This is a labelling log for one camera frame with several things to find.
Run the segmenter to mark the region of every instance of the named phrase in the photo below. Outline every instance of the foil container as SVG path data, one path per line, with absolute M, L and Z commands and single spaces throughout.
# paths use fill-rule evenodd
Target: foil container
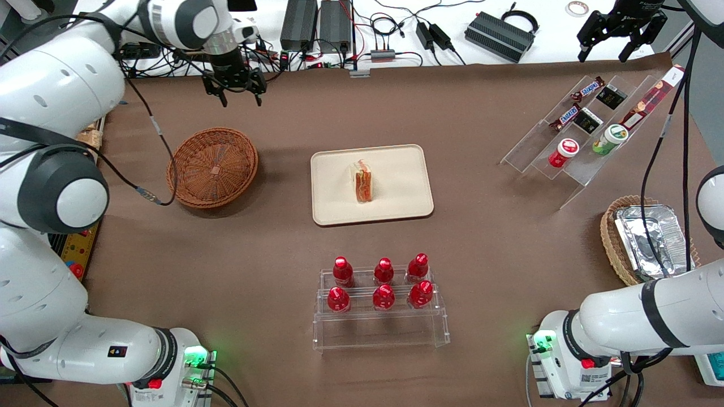
M 686 245 L 673 209 L 666 205 L 648 205 L 644 211 L 649 236 L 663 270 L 647 240 L 641 207 L 624 206 L 614 213 L 614 222 L 636 277 L 649 281 L 685 273 Z

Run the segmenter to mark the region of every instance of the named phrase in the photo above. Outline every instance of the clear acrylic riser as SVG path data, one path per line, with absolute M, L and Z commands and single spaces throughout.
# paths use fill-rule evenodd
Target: clear acrylic riser
M 571 94 L 581 90 L 594 81 L 593 78 L 585 76 L 576 86 L 574 86 L 561 101 L 554 107 L 546 117 L 538 122 L 523 137 L 508 154 L 500 161 L 507 162 L 513 168 L 521 173 L 534 168 L 545 175 L 548 179 L 554 180 L 561 173 L 567 175 L 576 181 L 576 189 L 561 205 L 563 208 L 571 202 L 586 186 L 594 179 L 598 171 L 606 164 L 608 159 L 616 153 L 616 150 L 622 148 L 626 143 L 621 144 L 609 154 L 602 156 L 593 151 L 593 143 L 599 139 L 605 129 L 615 123 L 620 122 L 626 113 L 628 113 L 641 100 L 644 94 L 651 89 L 657 82 L 653 76 L 648 76 L 639 86 L 633 86 L 619 76 L 614 76 L 608 84 L 615 86 L 624 92 L 628 97 L 615 110 L 604 105 L 596 99 L 596 95 L 600 89 L 596 89 L 592 95 L 589 95 L 578 105 L 581 108 L 587 108 L 593 114 L 598 116 L 603 123 L 591 134 L 581 129 L 576 123 L 568 123 L 559 133 L 550 128 L 550 123 L 554 122 L 561 115 L 566 113 L 574 103 Z M 629 135 L 629 140 L 636 134 L 636 131 L 646 121 L 645 117 L 637 124 Z M 569 159 L 561 168 L 554 167 L 548 162 L 548 156 L 557 148 L 558 143 L 564 138 L 574 139 L 581 150 L 575 157 Z
M 313 348 L 317 351 L 345 348 L 387 348 L 405 345 L 450 343 L 447 312 L 439 287 L 433 284 L 433 298 L 421 309 L 407 304 L 412 288 L 404 281 L 406 266 L 393 266 L 392 290 L 395 304 L 386 311 L 377 311 L 372 304 L 374 269 L 355 269 L 355 287 L 345 288 L 350 295 L 350 310 L 335 313 L 327 305 L 329 289 L 334 287 L 332 270 L 320 273 L 314 312 Z M 432 271 L 426 279 L 433 281 Z

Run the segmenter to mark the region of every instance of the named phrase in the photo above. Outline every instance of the green canister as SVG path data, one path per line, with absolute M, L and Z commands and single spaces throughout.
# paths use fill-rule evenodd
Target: green canister
M 628 130 L 622 125 L 611 125 L 601 134 L 601 138 L 593 143 L 593 151 L 605 156 L 626 140 Z

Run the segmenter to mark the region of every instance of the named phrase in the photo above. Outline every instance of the brown tabletop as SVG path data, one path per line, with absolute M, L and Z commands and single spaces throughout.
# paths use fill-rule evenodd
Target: brown tabletop
M 284 74 L 264 105 L 207 96 L 198 78 L 139 80 L 172 148 L 207 127 L 233 127 L 255 143 L 251 188 L 213 211 L 144 201 L 107 167 L 111 204 L 86 286 L 94 314 L 187 327 L 219 351 L 251 407 L 524 406 L 525 334 L 547 313 L 577 308 L 590 293 L 623 287 L 608 264 L 599 220 L 610 202 L 639 192 L 671 95 L 577 199 L 570 185 L 521 178 L 500 159 L 584 75 L 661 76 L 668 56 L 620 64 L 499 65 Z M 168 195 L 166 152 L 139 100 L 110 115 L 108 157 L 133 182 Z M 651 180 L 653 198 L 682 216 L 681 104 Z M 696 129 L 692 202 L 714 167 Z M 426 219 L 319 227 L 311 216 L 309 159 L 317 151 L 416 143 L 435 202 Z M 692 204 L 702 263 L 722 253 Z M 426 252 L 447 303 L 452 342 L 384 351 L 312 349 L 318 273 L 335 256 L 358 267 Z M 693 359 L 646 372 L 641 406 L 721 406 L 724 389 L 697 382 Z M 60 406 L 121 407 L 114 386 L 40 385 Z M 534 384 L 531 390 L 535 393 Z M 608 405 L 618 404 L 620 387 Z M 541 400 L 536 406 L 574 406 Z M 42 406 L 29 389 L 1 386 L 3 406 Z M 215 406 L 222 406 L 220 400 Z

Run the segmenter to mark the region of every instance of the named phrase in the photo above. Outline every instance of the power supply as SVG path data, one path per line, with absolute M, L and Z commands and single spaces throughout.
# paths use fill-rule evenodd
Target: power supply
M 465 39 L 516 64 L 536 36 L 500 18 L 480 12 L 465 30 Z
M 282 48 L 301 51 L 314 39 L 317 17 L 316 0 L 289 0 L 282 25 Z
M 322 0 L 319 39 L 324 41 L 319 41 L 319 49 L 325 54 L 336 52 L 332 46 L 342 53 L 352 51 L 352 22 L 347 16 L 351 9 L 349 0 Z

